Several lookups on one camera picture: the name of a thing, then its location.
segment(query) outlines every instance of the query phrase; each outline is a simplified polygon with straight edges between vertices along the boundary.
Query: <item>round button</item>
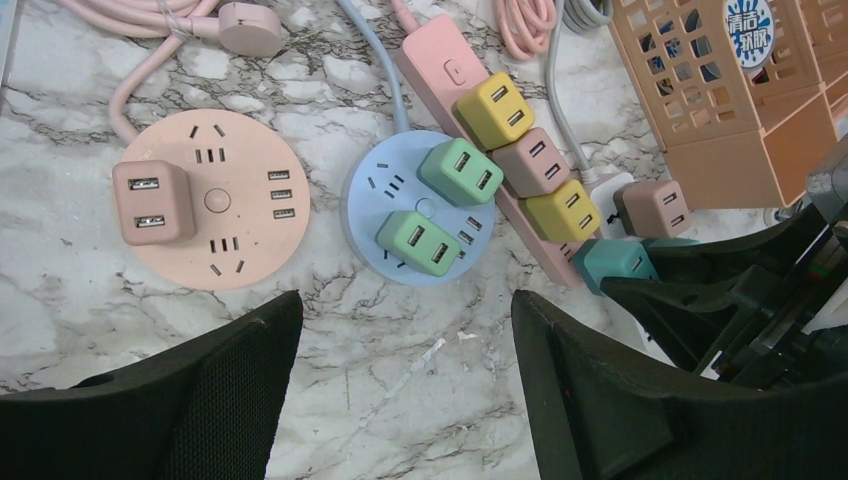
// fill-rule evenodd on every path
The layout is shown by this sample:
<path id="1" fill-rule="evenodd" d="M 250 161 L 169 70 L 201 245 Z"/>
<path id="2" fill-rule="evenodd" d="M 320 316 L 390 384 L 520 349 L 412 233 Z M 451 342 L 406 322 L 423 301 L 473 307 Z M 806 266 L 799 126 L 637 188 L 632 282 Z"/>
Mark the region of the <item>round button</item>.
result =
<path id="1" fill-rule="evenodd" d="M 427 218 L 432 218 L 436 214 L 436 204 L 429 198 L 422 198 L 415 204 L 415 211 Z"/>
<path id="2" fill-rule="evenodd" d="M 212 213 L 224 213 L 230 208 L 230 194 L 220 188 L 213 188 L 206 192 L 203 203 Z"/>

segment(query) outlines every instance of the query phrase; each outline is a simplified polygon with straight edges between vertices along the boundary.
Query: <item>pink power strip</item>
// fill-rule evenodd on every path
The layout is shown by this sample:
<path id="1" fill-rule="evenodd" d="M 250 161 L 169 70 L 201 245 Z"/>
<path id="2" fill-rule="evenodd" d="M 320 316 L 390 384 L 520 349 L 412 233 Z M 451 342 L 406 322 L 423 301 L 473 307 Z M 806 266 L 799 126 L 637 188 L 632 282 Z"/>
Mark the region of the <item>pink power strip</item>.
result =
<path id="1" fill-rule="evenodd" d="M 412 32 L 404 39 L 395 63 L 445 133 L 472 141 L 454 116 L 453 105 L 489 78 L 489 72 L 453 20 L 437 15 Z M 518 207 L 518 198 L 505 186 L 500 187 L 495 201 L 552 282 L 569 288 L 583 284 L 571 264 L 581 244 L 540 239 Z"/>

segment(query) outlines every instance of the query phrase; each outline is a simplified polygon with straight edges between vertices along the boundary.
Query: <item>gray cable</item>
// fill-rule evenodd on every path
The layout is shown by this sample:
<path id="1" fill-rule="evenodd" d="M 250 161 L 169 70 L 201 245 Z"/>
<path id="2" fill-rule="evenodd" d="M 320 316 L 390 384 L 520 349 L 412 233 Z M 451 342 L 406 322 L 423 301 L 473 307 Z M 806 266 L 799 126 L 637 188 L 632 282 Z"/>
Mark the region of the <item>gray cable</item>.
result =
<path id="1" fill-rule="evenodd" d="M 588 0 L 569 1 L 583 2 Z M 564 18 L 562 16 L 564 6 L 565 0 L 556 0 L 557 18 Z M 551 35 L 551 45 L 548 49 L 548 61 L 545 66 L 545 87 L 548 89 L 548 103 L 551 106 L 551 113 L 553 114 L 560 133 L 565 140 L 566 146 L 571 151 L 571 154 L 574 155 L 574 159 L 577 162 L 577 168 L 580 169 L 580 175 L 583 183 L 590 184 L 598 180 L 598 175 L 595 173 L 595 169 L 592 168 L 589 159 L 586 158 L 586 154 L 583 153 L 583 148 L 580 146 L 580 141 L 577 139 L 577 135 L 574 133 L 574 130 L 571 129 L 571 125 L 569 125 L 568 120 L 566 120 L 565 113 L 562 111 L 562 105 L 559 104 L 559 97 L 556 92 L 556 58 L 557 50 L 559 49 L 560 28 L 563 23 L 565 22 L 557 22 L 554 27 L 553 34 Z"/>
<path id="2" fill-rule="evenodd" d="M 374 30 L 371 29 L 371 25 L 368 25 L 368 21 L 362 17 L 359 10 L 353 6 L 350 0 L 336 0 L 336 3 L 342 7 L 342 10 L 347 13 L 347 16 L 350 17 L 350 20 L 354 25 L 356 25 L 356 28 L 362 32 L 365 40 L 368 41 L 368 44 L 374 49 L 374 53 L 377 54 L 377 58 L 383 65 L 383 69 L 386 70 L 386 76 L 389 77 L 389 87 L 392 90 L 395 133 L 409 131 L 409 114 L 406 112 L 406 107 L 403 106 L 403 95 L 400 92 L 400 81 L 398 80 L 397 71 L 395 71 L 395 64 L 392 62 L 389 52 L 386 51 L 386 47 L 383 46 L 383 42 L 380 41 L 380 38 L 377 37 Z"/>
<path id="3" fill-rule="evenodd" d="M 562 22 L 574 33 L 581 34 L 603 27 L 612 21 L 613 0 L 568 0 Z"/>

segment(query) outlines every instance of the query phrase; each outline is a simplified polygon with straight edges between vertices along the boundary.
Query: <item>gray marble vein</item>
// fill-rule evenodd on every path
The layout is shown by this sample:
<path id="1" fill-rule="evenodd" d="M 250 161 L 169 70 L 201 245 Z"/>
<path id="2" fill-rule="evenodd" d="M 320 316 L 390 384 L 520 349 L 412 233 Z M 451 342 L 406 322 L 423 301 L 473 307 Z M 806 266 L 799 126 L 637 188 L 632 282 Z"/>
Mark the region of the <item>gray marble vein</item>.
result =
<path id="1" fill-rule="evenodd" d="M 355 2 L 393 51 L 388 2 Z M 536 290 L 582 322 L 614 331 L 585 289 L 551 285 L 502 218 L 460 280 L 387 283 L 347 247 L 338 218 L 347 170 L 392 131 L 385 75 L 331 1 L 278 1 L 287 37 L 273 59 L 192 41 L 139 88 L 138 128 L 191 108 L 225 108 L 274 128 L 304 163 L 306 238 L 279 272 L 247 289 L 177 287 L 121 241 L 110 171 L 124 146 L 108 125 L 113 89 L 158 41 L 104 33 L 46 0 L 23 2 L 0 105 L 0 394 L 64 388 L 156 354 L 299 289 L 306 323 L 269 479 L 538 478 L 509 320 L 515 289 Z M 538 61 L 503 52 L 490 2 L 417 1 L 419 19 L 452 14 L 492 71 L 508 71 L 555 132 Z M 566 33 L 558 89 L 584 148 L 605 168 L 666 175 L 662 155 L 607 31 Z M 416 128 L 436 128 L 404 85 Z M 555 140 L 562 145 L 561 139 Z M 728 238 L 762 212 L 698 212 L 690 232 Z"/>

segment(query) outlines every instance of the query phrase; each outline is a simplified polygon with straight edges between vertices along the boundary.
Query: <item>blue cable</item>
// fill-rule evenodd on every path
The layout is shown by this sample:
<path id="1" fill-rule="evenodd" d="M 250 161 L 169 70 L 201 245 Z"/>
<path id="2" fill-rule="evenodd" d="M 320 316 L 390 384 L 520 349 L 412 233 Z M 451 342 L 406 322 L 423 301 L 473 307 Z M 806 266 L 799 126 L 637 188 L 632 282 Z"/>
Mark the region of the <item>blue cable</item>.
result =
<path id="1" fill-rule="evenodd" d="M 356 25 L 356 28 L 358 28 L 359 31 L 362 32 L 362 35 L 365 36 L 365 40 L 367 40 L 368 44 L 371 45 L 371 48 L 374 49 L 374 52 L 377 54 L 377 58 L 386 70 L 386 74 L 389 77 L 389 87 L 392 89 L 392 102 L 394 103 L 395 110 L 395 133 L 409 131 L 409 114 L 406 112 L 406 107 L 403 106 L 403 95 L 400 93 L 400 81 L 397 77 L 395 64 L 391 57 L 389 57 L 389 52 L 386 51 L 386 47 L 383 46 L 383 42 L 380 41 L 377 34 L 374 33 L 374 30 L 371 29 L 371 26 L 368 25 L 368 22 L 362 17 L 350 0 L 336 0 L 336 3 L 342 7 L 342 10 L 347 13 L 347 16 L 350 17 L 353 24 Z"/>

